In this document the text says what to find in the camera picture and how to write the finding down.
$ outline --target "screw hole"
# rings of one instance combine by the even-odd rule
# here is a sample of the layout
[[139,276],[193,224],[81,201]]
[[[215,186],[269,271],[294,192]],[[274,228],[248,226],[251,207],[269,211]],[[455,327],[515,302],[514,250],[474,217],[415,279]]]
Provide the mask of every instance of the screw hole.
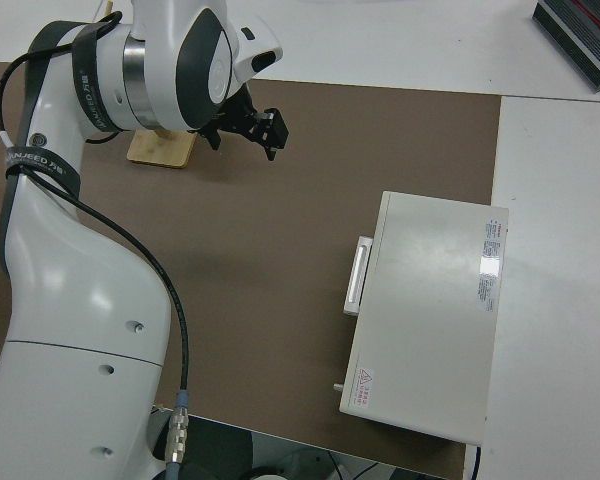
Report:
[[144,332],[145,326],[140,322],[130,321],[125,324],[127,330],[133,333],[142,333]]
[[91,449],[91,455],[101,458],[113,457],[113,450],[107,447],[94,447]]
[[102,375],[111,375],[115,371],[115,368],[113,368],[111,365],[100,365],[98,367],[98,371]]

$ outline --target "metal connector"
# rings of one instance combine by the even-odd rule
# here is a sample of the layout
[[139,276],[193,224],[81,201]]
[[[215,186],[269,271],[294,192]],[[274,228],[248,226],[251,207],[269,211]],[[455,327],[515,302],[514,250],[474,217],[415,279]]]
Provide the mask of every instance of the metal connector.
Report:
[[169,419],[169,433],[165,449],[166,463],[182,463],[184,450],[187,443],[187,427],[189,414],[185,407],[176,407]]

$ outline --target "black strap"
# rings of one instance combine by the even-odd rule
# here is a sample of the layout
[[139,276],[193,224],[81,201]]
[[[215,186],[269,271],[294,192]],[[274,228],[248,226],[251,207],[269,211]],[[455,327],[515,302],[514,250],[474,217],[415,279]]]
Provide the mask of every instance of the black strap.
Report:
[[10,147],[5,155],[7,176],[20,173],[20,165],[48,175],[70,195],[80,194],[80,175],[59,155],[42,147]]
[[98,30],[106,23],[90,23],[76,36],[71,46],[73,84],[82,110],[101,132],[119,132],[113,123],[100,95],[98,61],[96,56]]

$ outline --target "black cable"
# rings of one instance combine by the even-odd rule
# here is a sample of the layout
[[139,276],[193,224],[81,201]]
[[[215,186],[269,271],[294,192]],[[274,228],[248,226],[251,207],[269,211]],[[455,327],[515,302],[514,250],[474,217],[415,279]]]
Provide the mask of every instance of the black cable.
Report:
[[476,448],[476,461],[473,464],[473,473],[471,474],[471,480],[476,480],[478,478],[478,470],[480,469],[480,456],[482,455],[482,449],[480,447]]
[[[107,33],[112,31],[122,20],[122,12],[112,12],[106,17],[103,17],[98,21],[98,23],[105,23],[97,32],[96,37],[102,38]],[[4,90],[7,87],[7,83],[9,82],[9,78],[16,71],[16,69],[22,65],[24,62],[28,62],[31,60],[40,60],[43,58],[51,58],[54,55],[62,55],[71,51],[71,44],[67,43],[64,45],[58,45],[53,48],[47,48],[44,50],[36,50],[33,52],[27,52],[23,55],[20,55],[13,62],[7,66],[6,70],[0,77],[0,132],[5,130],[4,126],[4,117],[2,114],[2,99],[4,97]]]
[[335,458],[333,458],[333,455],[331,455],[331,452],[330,452],[330,451],[328,451],[328,450],[327,450],[327,454],[329,455],[329,458],[331,459],[331,463],[333,463],[333,466],[334,466],[334,467],[335,467],[335,469],[336,469],[336,472],[337,472],[337,474],[338,474],[338,478],[339,478],[340,480],[344,480],[344,479],[342,478],[342,473],[340,472],[340,467],[338,467],[338,464],[336,463],[336,459],[335,459]]
[[372,468],[375,468],[379,465],[378,462],[374,463],[373,465],[369,465],[367,468],[365,468],[364,470],[362,470],[358,475],[356,475],[355,477],[353,477],[351,480],[357,480],[358,478],[360,478],[362,475],[364,475],[365,473],[367,473],[369,470],[371,470]]
[[90,143],[92,145],[102,145],[103,143],[107,143],[108,141],[116,138],[119,133],[120,132],[113,132],[111,135],[106,136],[104,138],[88,138],[87,140],[85,140],[85,143]]
[[180,375],[180,390],[187,389],[187,378],[189,376],[189,333],[187,330],[187,321],[184,314],[184,309],[182,308],[182,303],[180,302],[180,297],[178,296],[178,292],[176,291],[169,275],[162,267],[160,262],[153,256],[153,254],[149,251],[147,247],[145,247],[137,238],[135,238],[131,233],[125,230],[123,227],[115,223],[113,220],[109,219],[102,213],[97,210],[91,208],[89,205],[81,202],[77,198],[72,197],[65,191],[59,189],[58,187],[52,185],[46,180],[39,177],[35,172],[30,170],[27,167],[20,166],[20,171],[24,175],[27,175],[33,183],[38,185],[38,187],[48,190],[54,195],[60,197],[61,199],[71,203],[75,207],[79,208],[86,214],[94,217],[96,220],[104,223],[106,226],[120,234],[123,238],[128,240],[134,247],[144,255],[147,261],[151,264],[151,266],[155,269],[156,273],[162,279],[169,295],[171,296],[171,300],[173,301],[173,305],[176,309],[176,313],[178,315],[178,323],[180,325],[180,335],[182,341],[182,371]]

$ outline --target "cable connector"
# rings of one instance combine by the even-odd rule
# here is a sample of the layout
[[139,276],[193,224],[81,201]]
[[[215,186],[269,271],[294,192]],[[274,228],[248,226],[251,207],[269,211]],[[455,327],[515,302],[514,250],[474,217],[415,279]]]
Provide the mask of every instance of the cable connector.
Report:
[[187,427],[189,426],[188,397],[186,390],[178,392],[176,407],[171,413],[171,418],[169,418],[169,433],[167,434],[167,446],[164,455],[167,466],[172,463],[180,464],[184,459]]

